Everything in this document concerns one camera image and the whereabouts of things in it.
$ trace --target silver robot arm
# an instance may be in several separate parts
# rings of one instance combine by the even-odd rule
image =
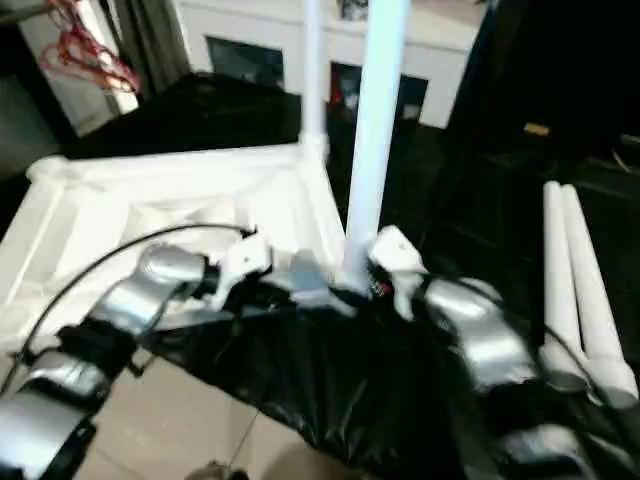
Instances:
[[[58,333],[9,398],[0,401],[0,478],[69,479],[96,432],[91,420],[130,364],[137,337],[154,329],[169,301],[215,293],[219,268],[177,247],[145,250],[83,321]]]

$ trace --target black trash bag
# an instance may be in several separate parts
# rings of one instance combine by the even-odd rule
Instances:
[[[147,346],[349,466],[386,479],[497,475],[462,365],[381,310],[291,308],[155,334]]]

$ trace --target white box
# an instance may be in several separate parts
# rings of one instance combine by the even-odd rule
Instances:
[[[125,241],[178,224],[257,227],[276,265],[313,251],[328,269],[342,261],[344,230],[324,165],[297,144],[34,164],[32,181],[0,243],[0,348],[15,347],[73,276]],[[161,240],[219,258],[238,236],[189,230]],[[107,262],[45,321],[41,334],[77,323],[134,268],[141,249]]]

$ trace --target white pvc pipe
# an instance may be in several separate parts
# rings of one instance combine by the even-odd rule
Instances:
[[[367,249],[378,233],[410,9],[411,0],[375,0],[369,7],[343,261],[349,283],[363,291]]]
[[[580,199],[571,185],[564,186],[562,194],[571,268],[589,372],[612,406],[626,408],[637,401],[638,386],[633,371],[624,361]]]
[[[305,69],[302,97],[302,132],[304,136],[324,135],[323,66],[326,63],[322,48],[322,0],[304,0]]]
[[[571,350],[584,360],[580,343],[580,325],[569,259],[569,243],[564,225],[562,189],[548,182],[543,189],[544,208],[544,321]],[[551,384],[560,389],[578,391],[586,387],[580,368],[562,346],[549,335],[540,356],[551,375]]]

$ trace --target floor tile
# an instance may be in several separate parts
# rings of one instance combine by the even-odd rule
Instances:
[[[293,430],[259,414],[242,444],[235,468],[251,480],[354,480],[340,462],[307,446]]]
[[[74,480],[143,480],[144,477],[92,449]]]
[[[158,360],[138,380],[121,376],[98,415],[95,448],[149,480],[182,479],[229,462],[255,410]]]

